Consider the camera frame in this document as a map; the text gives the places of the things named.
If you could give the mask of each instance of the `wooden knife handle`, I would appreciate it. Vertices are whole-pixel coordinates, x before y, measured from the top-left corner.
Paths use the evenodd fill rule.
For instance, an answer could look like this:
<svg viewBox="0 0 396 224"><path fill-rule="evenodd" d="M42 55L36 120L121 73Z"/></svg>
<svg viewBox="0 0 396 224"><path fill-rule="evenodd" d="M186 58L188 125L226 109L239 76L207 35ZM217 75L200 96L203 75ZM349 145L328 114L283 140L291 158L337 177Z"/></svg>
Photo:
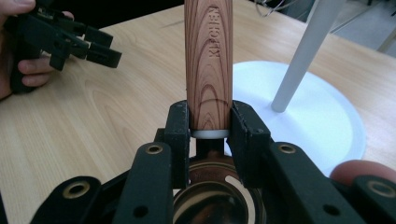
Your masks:
<svg viewBox="0 0 396 224"><path fill-rule="evenodd" d="M227 133L233 101L233 1L186 0L184 6L191 135Z"/></svg>

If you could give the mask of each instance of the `white round base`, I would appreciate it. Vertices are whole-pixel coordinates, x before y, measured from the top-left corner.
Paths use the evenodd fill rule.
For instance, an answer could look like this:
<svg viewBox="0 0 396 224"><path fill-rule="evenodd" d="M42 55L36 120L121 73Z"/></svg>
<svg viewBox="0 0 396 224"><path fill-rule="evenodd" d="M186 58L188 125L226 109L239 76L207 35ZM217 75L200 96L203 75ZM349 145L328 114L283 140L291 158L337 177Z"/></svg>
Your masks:
<svg viewBox="0 0 396 224"><path fill-rule="evenodd" d="M251 105L276 142L299 146L329 176L343 161L361 159L365 131L348 99L323 79L306 73L286 111L272 110L277 89L289 65L245 62L233 65L233 99ZM225 144L226 154L231 151Z"/></svg>

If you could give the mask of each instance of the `chair leg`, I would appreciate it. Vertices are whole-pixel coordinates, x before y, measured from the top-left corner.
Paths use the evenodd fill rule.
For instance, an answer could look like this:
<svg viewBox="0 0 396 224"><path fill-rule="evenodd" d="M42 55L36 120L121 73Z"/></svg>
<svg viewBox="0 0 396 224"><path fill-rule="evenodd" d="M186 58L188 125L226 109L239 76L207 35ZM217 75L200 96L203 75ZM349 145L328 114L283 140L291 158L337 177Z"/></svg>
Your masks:
<svg viewBox="0 0 396 224"><path fill-rule="evenodd" d="M396 28L392 31L392 33L390 33L387 39L385 39L382 45L378 48L378 51L385 53L395 38L396 38Z"/></svg>

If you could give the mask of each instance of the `black tool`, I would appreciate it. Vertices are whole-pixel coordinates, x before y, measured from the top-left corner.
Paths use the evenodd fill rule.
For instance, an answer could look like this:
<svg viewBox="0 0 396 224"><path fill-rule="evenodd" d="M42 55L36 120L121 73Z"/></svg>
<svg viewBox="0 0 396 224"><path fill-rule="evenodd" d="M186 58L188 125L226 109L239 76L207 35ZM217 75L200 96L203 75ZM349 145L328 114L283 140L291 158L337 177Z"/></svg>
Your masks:
<svg viewBox="0 0 396 224"><path fill-rule="evenodd" d="M31 12L8 17L4 25L16 40L10 78L14 93L34 89L22 84L23 74L18 63L39 58L42 51L50 54L49 65L59 71L70 55L113 68L119 64L121 53L110 49L113 36L73 21L61 11L51 9L51 3L52 0L37 0Z"/></svg>

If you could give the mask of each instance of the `wooden table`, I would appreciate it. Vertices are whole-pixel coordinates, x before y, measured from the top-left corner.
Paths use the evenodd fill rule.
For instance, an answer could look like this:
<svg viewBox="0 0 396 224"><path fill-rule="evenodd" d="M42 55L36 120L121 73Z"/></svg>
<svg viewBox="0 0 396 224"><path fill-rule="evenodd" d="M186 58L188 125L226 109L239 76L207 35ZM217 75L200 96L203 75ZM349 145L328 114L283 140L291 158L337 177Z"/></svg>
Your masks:
<svg viewBox="0 0 396 224"><path fill-rule="evenodd" d="M71 58L31 93L0 102L0 190L10 223L28 223L50 192L77 175L102 183L128 170L135 151L186 99L184 11L174 7L104 31L117 69ZM289 63L306 24L233 1L233 62ZM396 59L328 35L309 69L356 106L364 159L396 169Z"/></svg>

